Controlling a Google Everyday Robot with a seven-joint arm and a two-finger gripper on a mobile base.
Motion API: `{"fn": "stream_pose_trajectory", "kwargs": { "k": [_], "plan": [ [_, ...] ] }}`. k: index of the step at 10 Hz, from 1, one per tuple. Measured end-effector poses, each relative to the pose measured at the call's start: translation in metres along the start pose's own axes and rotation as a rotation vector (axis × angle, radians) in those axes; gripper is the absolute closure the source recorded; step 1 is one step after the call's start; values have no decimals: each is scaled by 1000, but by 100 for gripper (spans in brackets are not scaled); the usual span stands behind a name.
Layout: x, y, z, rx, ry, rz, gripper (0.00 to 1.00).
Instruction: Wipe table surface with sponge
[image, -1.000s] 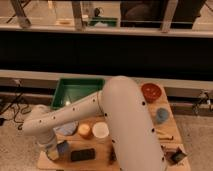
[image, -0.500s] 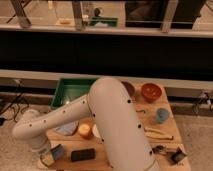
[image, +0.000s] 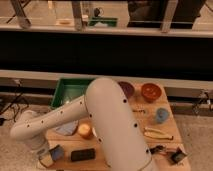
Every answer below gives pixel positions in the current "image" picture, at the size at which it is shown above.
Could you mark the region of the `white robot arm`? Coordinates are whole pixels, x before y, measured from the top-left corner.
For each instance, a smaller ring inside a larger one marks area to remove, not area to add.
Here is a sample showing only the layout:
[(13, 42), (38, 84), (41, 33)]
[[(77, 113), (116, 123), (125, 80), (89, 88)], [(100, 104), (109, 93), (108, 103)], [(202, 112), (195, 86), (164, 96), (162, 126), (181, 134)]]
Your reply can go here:
[(46, 130), (84, 117), (91, 119), (110, 171), (158, 171), (127, 97), (110, 78), (93, 80), (84, 95), (47, 114), (23, 114), (10, 136), (40, 151), (48, 148)]

